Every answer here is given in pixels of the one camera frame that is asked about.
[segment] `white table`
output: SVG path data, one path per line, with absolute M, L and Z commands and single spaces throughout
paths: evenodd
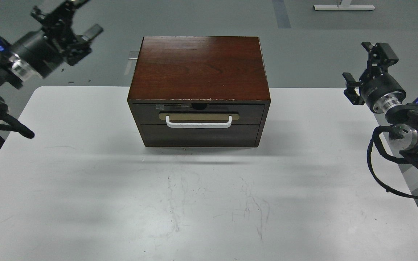
M 0 151 L 0 260 L 418 260 L 418 209 L 339 89 L 271 89 L 258 148 L 146 148 L 127 87 L 40 87 Z M 397 167 L 374 168 L 408 192 Z

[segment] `drawer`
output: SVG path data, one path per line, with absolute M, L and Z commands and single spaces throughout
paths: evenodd
M 232 125 L 227 129 L 173 129 L 167 125 L 141 125 L 146 147 L 256 147 L 258 125 Z
M 159 118 L 163 113 L 218 114 L 233 113 L 239 115 L 232 125 L 259 125 L 264 113 L 263 104 L 133 104 L 129 103 L 133 117 L 138 124 L 165 124 Z

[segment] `wooden box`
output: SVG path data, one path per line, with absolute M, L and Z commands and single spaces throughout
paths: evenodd
M 270 105 L 258 37 L 144 37 L 128 103 L 145 146 L 257 147 Z

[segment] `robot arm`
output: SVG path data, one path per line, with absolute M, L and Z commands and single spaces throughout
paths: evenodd
M 388 73 L 388 67 L 398 62 L 389 44 L 377 43 L 373 46 L 371 43 L 363 42 L 362 46 L 369 53 L 367 68 L 359 81 L 355 81 L 350 73 L 343 73 L 347 85 L 344 94 L 354 105 L 367 104 L 373 113 L 384 113 L 385 119 L 393 124 L 377 127 L 374 131 L 370 143 L 375 143 L 380 155 L 398 164 L 412 164 L 418 169 L 418 97 L 412 103 L 402 104 L 406 92 Z M 378 137 L 382 132 L 389 133 L 390 146 L 399 150 L 403 158 L 396 158 L 385 152 Z M 374 175 L 371 164 L 369 168 Z M 384 187 L 393 192 L 392 188 L 386 185 Z
M 62 63 L 74 66 L 91 53 L 90 45 L 103 28 L 95 24 L 83 35 L 76 35 L 71 28 L 76 10 L 88 1 L 65 0 L 51 13 L 43 13 L 35 6 L 31 15 L 41 23 L 40 30 L 27 33 L 13 45 L 0 37 L 0 87 L 8 82 L 19 89 L 34 74 L 45 78 Z M 0 130 L 34 137 L 28 127 L 7 112 L 0 96 Z

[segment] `reddish-brown wood top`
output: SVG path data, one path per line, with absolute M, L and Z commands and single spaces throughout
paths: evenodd
M 258 37 L 144 37 L 132 101 L 268 101 Z

